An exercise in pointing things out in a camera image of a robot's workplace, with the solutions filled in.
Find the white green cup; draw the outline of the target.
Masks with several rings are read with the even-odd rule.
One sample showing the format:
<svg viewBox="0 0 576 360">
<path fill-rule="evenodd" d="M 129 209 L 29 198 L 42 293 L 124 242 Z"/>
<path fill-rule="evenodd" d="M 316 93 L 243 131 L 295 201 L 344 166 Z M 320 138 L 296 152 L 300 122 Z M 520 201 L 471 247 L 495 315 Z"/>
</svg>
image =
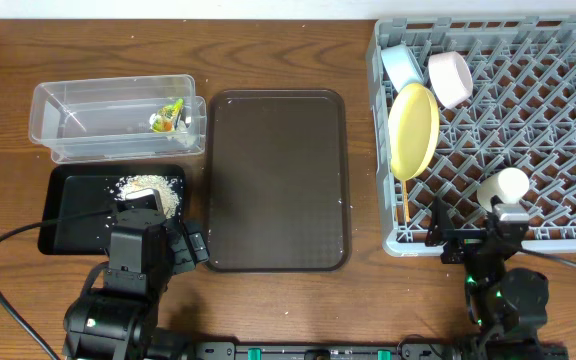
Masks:
<svg viewBox="0 0 576 360">
<path fill-rule="evenodd" d="M 505 168 L 486 178 L 478 187 L 478 203 L 488 212 L 492 211 L 492 198 L 497 196 L 503 203 L 516 204 L 529 190 L 529 177 L 519 168 Z"/>
</svg>

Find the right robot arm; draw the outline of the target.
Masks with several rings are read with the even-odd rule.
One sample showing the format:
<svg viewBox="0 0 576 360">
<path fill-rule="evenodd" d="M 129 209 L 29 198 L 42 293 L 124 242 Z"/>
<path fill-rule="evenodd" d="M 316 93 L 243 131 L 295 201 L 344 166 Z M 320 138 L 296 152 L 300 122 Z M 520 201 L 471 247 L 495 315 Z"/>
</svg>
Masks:
<svg viewBox="0 0 576 360">
<path fill-rule="evenodd" d="M 444 264 L 462 264 L 469 319 L 476 335 L 455 341 L 445 359 L 544 359 L 537 330 L 547 323 L 548 279 L 527 268 L 508 270 L 506 260 L 522 249 L 529 217 L 519 204 L 492 200 L 484 226 L 457 229 L 448 206 L 431 205 L 427 247 L 440 247 Z"/>
</svg>

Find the pink bowl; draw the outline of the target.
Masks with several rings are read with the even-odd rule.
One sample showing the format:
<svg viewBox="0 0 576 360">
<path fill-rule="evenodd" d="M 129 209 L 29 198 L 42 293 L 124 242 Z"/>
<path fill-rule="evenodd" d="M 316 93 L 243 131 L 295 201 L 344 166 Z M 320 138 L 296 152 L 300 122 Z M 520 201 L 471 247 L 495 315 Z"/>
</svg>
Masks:
<svg viewBox="0 0 576 360">
<path fill-rule="evenodd" d="M 432 55 L 429 80 L 439 102 L 453 109 L 473 93 L 473 79 L 464 57 L 455 51 Z"/>
</svg>

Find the pile of rice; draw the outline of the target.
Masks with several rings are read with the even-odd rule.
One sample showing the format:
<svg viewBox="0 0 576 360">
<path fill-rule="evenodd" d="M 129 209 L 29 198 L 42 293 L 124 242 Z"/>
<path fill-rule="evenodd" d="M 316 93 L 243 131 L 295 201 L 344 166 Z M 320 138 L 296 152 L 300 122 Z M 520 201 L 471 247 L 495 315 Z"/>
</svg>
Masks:
<svg viewBox="0 0 576 360">
<path fill-rule="evenodd" d="M 175 189 L 177 179 L 168 180 L 159 175 L 126 176 L 116 183 L 115 199 L 118 201 L 133 200 L 149 195 L 158 195 L 158 207 L 167 218 L 178 214 L 178 207 L 182 203 L 181 195 Z"/>
</svg>

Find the yellow plate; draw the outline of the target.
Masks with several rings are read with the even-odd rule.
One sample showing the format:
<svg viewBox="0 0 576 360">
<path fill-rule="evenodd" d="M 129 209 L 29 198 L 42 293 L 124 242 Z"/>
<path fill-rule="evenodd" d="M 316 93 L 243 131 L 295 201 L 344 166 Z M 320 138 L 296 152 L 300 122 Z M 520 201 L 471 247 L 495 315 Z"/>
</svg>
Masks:
<svg viewBox="0 0 576 360">
<path fill-rule="evenodd" d="M 433 93 L 412 83 L 396 96 L 388 118 L 390 168 L 395 178 L 407 181 L 429 165 L 438 143 L 439 108 Z"/>
</svg>

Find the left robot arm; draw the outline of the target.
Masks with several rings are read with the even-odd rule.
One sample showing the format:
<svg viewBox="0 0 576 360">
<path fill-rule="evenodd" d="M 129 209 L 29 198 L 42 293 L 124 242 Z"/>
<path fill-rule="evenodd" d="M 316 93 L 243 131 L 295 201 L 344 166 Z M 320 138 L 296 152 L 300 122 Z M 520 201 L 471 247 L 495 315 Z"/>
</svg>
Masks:
<svg viewBox="0 0 576 360">
<path fill-rule="evenodd" d="M 69 359 L 191 359 L 190 341 L 159 328 L 170 279 L 209 259 L 204 236 L 152 209 L 117 213 L 109 260 L 90 271 L 64 316 Z"/>
</svg>

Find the white tissue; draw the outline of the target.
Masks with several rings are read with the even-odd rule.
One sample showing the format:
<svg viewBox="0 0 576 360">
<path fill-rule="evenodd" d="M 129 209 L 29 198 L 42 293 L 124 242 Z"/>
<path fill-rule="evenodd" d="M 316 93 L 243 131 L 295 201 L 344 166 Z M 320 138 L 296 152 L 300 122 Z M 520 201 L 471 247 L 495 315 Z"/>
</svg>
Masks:
<svg viewBox="0 0 576 360">
<path fill-rule="evenodd" d="M 196 141 L 193 128 L 194 122 L 191 116 L 179 118 L 176 123 L 174 139 L 184 148 L 190 148 Z"/>
</svg>

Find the blue bowl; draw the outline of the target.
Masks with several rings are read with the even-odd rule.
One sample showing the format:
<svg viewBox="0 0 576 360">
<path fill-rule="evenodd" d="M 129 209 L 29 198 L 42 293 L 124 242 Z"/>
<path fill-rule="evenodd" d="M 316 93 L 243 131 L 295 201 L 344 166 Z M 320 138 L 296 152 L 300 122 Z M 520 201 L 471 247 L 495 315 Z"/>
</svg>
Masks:
<svg viewBox="0 0 576 360">
<path fill-rule="evenodd" d="M 397 93 L 410 84 L 423 83 L 423 74 L 419 63 L 405 44 L 382 50 L 381 60 Z"/>
</svg>

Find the wooden chopstick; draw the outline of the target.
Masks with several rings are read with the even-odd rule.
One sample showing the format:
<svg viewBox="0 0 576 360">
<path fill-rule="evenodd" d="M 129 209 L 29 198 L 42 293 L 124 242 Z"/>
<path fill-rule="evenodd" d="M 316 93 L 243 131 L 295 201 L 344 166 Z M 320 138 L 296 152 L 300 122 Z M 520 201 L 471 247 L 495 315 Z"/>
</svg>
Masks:
<svg viewBox="0 0 576 360">
<path fill-rule="evenodd" d="M 409 202 L 408 202 L 408 191 L 407 191 L 406 180 L 401 181 L 401 186 L 402 186 L 402 196 L 403 196 L 404 220 L 405 220 L 405 223 L 408 224 L 410 222 L 410 213 L 409 213 Z"/>
</svg>

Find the green orange snack wrapper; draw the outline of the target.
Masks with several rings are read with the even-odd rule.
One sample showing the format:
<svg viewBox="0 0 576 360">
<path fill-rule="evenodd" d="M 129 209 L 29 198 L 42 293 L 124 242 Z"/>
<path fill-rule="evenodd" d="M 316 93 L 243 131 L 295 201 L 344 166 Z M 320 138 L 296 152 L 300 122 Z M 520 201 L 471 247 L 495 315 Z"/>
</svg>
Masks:
<svg viewBox="0 0 576 360">
<path fill-rule="evenodd" d="M 173 132 L 177 129 L 184 108 L 184 99 L 179 98 L 150 116 L 149 124 L 153 132 Z"/>
</svg>

